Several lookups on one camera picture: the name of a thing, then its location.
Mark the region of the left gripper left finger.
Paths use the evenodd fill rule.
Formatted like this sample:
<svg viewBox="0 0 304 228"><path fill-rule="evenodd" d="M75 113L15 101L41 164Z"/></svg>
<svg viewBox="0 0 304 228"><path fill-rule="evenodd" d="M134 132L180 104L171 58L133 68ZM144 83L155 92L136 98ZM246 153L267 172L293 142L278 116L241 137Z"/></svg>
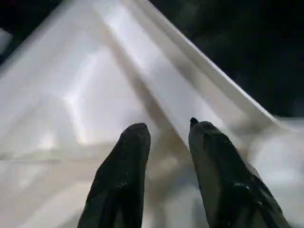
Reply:
<svg viewBox="0 0 304 228"><path fill-rule="evenodd" d="M140 228L151 135L145 123L128 126L96 171L79 228Z"/></svg>

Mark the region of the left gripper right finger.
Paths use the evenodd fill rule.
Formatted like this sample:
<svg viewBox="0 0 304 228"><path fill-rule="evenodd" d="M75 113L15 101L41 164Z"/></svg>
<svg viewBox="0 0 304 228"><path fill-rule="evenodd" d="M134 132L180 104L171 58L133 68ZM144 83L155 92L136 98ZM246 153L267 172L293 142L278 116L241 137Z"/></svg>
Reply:
<svg viewBox="0 0 304 228"><path fill-rule="evenodd" d="M290 227L269 188L216 126L191 118L188 142L209 227Z"/></svg>

